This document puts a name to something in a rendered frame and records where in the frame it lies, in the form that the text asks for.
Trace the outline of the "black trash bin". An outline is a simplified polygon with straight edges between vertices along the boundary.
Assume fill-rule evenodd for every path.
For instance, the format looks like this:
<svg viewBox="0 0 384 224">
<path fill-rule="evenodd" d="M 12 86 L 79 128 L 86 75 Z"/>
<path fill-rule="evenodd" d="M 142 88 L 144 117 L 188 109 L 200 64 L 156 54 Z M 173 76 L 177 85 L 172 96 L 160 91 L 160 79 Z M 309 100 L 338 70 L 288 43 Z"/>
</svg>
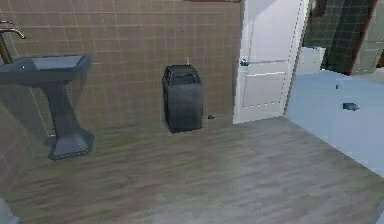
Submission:
<svg viewBox="0 0 384 224">
<path fill-rule="evenodd" d="M 192 65 L 170 65 L 162 77 L 164 118 L 171 133 L 202 127 L 203 88 Z"/>
</svg>

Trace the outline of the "white room door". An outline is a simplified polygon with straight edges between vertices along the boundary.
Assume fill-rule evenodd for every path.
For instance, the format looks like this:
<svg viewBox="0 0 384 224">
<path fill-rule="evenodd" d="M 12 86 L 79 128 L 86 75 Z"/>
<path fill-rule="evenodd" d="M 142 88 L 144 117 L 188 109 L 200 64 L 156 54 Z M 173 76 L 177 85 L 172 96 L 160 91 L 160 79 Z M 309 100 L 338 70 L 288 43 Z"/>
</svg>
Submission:
<svg viewBox="0 0 384 224">
<path fill-rule="evenodd" d="M 233 122 L 284 114 L 310 0 L 243 0 Z M 246 59 L 249 66 L 240 66 Z"/>
</svg>

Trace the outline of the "brass faucet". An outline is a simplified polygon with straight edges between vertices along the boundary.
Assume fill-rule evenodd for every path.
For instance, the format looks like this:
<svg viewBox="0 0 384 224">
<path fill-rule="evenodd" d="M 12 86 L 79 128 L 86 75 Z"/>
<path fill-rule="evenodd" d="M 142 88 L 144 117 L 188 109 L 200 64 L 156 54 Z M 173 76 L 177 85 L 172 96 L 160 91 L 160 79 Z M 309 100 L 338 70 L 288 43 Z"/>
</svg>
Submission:
<svg viewBox="0 0 384 224">
<path fill-rule="evenodd" d="M 7 44 L 5 43 L 5 40 L 3 38 L 4 33 L 15 33 L 21 39 L 25 39 L 26 36 L 22 31 L 16 28 L 0 28 L 0 57 L 2 58 L 5 64 L 12 64 L 13 59 L 10 55 Z"/>
</svg>

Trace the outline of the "dark blue pedestal sink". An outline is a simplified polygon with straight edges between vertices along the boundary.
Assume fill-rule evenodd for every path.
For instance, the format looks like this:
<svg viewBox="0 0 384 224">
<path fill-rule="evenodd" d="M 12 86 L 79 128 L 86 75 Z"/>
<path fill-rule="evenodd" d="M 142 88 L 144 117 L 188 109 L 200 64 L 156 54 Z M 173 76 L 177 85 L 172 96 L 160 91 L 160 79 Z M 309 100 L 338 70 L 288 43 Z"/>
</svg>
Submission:
<svg viewBox="0 0 384 224">
<path fill-rule="evenodd" d="M 0 84 L 40 89 L 49 104 L 56 141 L 48 154 L 53 160 L 88 154 L 94 135 L 83 129 L 69 100 L 66 85 L 84 77 L 92 64 L 90 54 L 22 57 L 0 65 Z"/>
</svg>

